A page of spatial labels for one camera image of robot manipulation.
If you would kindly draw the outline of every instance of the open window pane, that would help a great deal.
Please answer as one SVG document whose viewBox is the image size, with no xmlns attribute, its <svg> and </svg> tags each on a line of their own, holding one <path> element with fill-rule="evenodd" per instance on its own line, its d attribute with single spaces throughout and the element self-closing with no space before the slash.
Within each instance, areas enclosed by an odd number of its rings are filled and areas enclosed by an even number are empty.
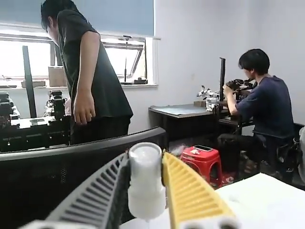
<svg viewBox="0 0 305 229">
<path fill-rule="evenodd" d="M 32 76 L 48 76 L 50 65 L 50 44 L 32 42 L 0 41 L 0 75 L 5 77 L 24 77 L 22 46 L 29 49 Z"/>
<path fill-rule="evenodd" d="M 109 60 L 118 76 L 124 76 L 125 60 L 127 76 L 132 75 L 132 67 L 137 58 L 138 50 L 106 48 Z"/>
</svg>

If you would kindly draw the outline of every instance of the blue roller blind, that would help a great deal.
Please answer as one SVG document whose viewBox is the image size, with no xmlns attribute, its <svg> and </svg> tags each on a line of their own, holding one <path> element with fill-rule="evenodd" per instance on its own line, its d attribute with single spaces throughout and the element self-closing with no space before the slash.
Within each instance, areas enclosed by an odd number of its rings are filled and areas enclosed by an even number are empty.
<svg viewBox="0 0 305 229">
<path fill-rule="evenodd" d="M 40 26 L 42 0 L 0 0 L 0 22 Z M 98 31 L 153 36 L 153 0 L 74 0 Z"/>
</svg>

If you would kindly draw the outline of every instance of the white wall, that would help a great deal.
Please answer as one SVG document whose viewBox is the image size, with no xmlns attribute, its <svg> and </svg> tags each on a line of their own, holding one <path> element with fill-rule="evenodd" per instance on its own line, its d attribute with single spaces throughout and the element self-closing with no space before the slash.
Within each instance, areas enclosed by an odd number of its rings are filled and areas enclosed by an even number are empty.
<svg viewBox="0 0 305 229">
<path fill-rule="evenodd" d="M 305 1 L 256 0 L 251 8 L 253 47 L 270 57 L 270 74 L 285 80 L 295 122 L 305 124 Z"/>
<path fill-rule="evenodd" d="M 227 59 L 226 79 L 243 78 L 238 58 L 248 48 L 247 1 L 156 0 L 157 88 L 126 88 L 134 111 L 130 132 L 150 127 L 148 107 L 192 103 L 200 85 L 218 90 L 220 59 Z M 35 89 L 38 114 L 46 89 Z M 10 90 L 22 117 L 29 117 L 25 90 Z"/>
</svg>

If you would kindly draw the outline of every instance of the cardboard box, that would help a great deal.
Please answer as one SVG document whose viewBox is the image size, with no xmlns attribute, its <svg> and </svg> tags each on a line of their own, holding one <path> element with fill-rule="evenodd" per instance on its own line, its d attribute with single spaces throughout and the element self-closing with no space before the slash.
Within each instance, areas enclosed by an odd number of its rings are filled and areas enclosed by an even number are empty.
<svg viewBox="0 0 305 229">
<path fill-rule="evenodd" d="M 205 107 L 205 100 L 203 100 L 203 101 L 194 101 L 194 106 Z"/>
<path fill-rule="evenodd" d="M 66 87 L 67 81 L 62 66 L 49 66 L 50 87 Z"/>
</svg>

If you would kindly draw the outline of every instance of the black hair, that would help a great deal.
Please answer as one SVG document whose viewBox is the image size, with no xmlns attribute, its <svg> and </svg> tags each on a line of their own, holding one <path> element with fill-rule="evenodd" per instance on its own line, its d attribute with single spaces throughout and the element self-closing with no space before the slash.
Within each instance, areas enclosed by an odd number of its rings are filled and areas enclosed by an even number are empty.
<svg viewBox="0 0 305 229">
<path fill-rule="evenodd" d="M 50 26 L 49 17 L 57 20 L 57 15 L 62 10 L 77 10 L 76 5 L 71 0 L 45 0 L 41 4 L 41 26 L 44 30 L 47 30 Z"/>
<path fill-rule="evenodd" d="M 263 50 L 251 49 L 239 58 L 238 65 L 241 69 L 254 70 L 258 75 L 264 75 L 268 73 L 270 60 Z"/>
</svg>

